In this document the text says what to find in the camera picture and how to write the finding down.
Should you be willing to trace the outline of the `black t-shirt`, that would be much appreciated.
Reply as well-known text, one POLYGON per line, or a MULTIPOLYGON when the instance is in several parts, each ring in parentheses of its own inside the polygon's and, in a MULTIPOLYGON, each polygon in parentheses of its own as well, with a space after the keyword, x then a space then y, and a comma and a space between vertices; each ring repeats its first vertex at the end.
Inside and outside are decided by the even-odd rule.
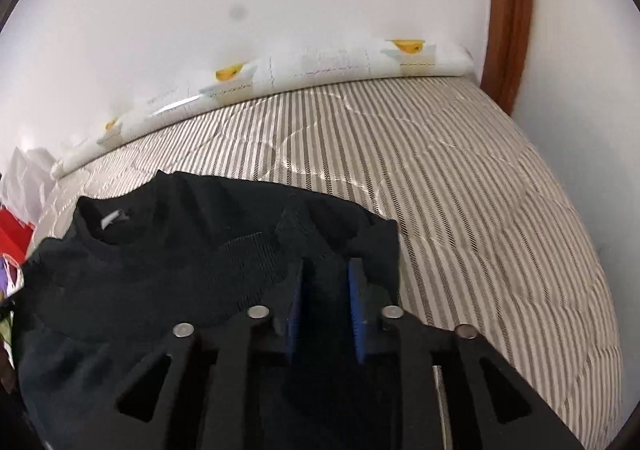
POLYGON ((174 326, 221 326, 297 267, 340 305, 351 259, 396 294, 396 222, 323 193, 182 172, 80 198, 64 236, 41 241, 23 265, 12 352, 32 425, 70 448, 174 326))

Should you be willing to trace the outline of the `striped beige mattress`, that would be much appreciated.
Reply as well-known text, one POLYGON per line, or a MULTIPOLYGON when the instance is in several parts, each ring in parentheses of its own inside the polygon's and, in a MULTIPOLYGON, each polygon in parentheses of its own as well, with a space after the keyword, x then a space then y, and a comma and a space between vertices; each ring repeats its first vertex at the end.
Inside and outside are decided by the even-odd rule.
POLYGON ((62 178, 35 239, 62 236, 81 196, 175 171, 274 181, 393 218, 409 311, 476 326, 586 448, 613 439, 623 358, 596 249, 537 150, 471 81, 326 85, 168 126, 62 178))

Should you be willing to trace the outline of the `white rolled blanket yellow prints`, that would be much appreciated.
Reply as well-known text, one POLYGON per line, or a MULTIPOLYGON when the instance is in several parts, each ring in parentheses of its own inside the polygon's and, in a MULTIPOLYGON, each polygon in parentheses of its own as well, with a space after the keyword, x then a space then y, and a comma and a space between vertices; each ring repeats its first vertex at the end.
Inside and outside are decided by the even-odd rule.
POLYGON ((84 165, 169 125, 250 99, 327 84, 408 77, 465 77, 471 54, 451 42, 371 39, 340 48, 305 48, 240 62, 134 105, 56 161, 60 179, 84 165))

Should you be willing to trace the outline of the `purple garment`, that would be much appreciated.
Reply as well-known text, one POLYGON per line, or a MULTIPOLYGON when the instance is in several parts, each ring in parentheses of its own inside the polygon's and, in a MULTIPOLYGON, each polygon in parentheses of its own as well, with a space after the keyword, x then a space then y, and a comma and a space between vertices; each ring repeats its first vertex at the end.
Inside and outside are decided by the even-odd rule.
POLYGON ((24 276, 20 264, 9 254, 0 256, 1 300, 5 300, 24 285, 24 276))

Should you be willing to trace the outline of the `red box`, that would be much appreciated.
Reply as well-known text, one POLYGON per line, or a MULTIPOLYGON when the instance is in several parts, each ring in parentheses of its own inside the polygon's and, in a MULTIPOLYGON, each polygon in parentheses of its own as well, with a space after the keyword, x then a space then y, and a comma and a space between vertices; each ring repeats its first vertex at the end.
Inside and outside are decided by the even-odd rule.
POLYGON ((34 227, 19 221, 8 209, 0 210, 0 254, 9 255, 22 265, 27 259, 27 250, 32 240, 34 227))

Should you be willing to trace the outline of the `white plastic bag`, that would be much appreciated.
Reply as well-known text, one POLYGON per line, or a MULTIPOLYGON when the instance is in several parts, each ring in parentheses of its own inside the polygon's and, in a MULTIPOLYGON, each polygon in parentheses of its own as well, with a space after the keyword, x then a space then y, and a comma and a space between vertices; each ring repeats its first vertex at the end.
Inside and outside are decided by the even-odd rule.
POLYGON ((36 225, 54 187, 55 160, 47 149, 15 148, 1 176, 1 205, 23 224, 36 225))

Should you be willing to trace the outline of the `brown wooden door frame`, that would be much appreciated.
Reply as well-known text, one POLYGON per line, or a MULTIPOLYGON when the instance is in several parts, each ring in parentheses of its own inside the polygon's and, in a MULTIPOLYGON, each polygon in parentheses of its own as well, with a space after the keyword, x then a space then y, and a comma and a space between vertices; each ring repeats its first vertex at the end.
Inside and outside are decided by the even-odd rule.
POLYGON ((513 112, 525 68, 534 0, 490 0, 485 65, 480 88, 513 112))

